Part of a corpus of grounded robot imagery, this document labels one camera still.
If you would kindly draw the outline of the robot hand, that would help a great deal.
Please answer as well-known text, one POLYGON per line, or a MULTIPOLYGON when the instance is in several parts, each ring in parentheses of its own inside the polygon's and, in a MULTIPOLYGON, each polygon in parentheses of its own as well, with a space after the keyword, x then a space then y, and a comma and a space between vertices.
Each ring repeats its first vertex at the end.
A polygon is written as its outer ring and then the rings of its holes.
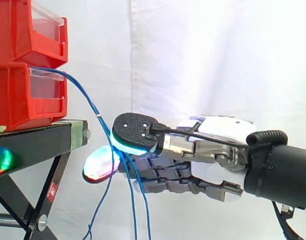
POLYGON ((257 130, 247 120, 227 115, 191 116, 177 130, 189 135, 167 134, 163 149, 154 152, 131 149, 119 155, 105 145, 86 159, 82 176, 91 184, 122 173, 142 194, 169 191, 205 194, 211 199, 230 202, 244 192, 247 171, 247 136, 257 130))

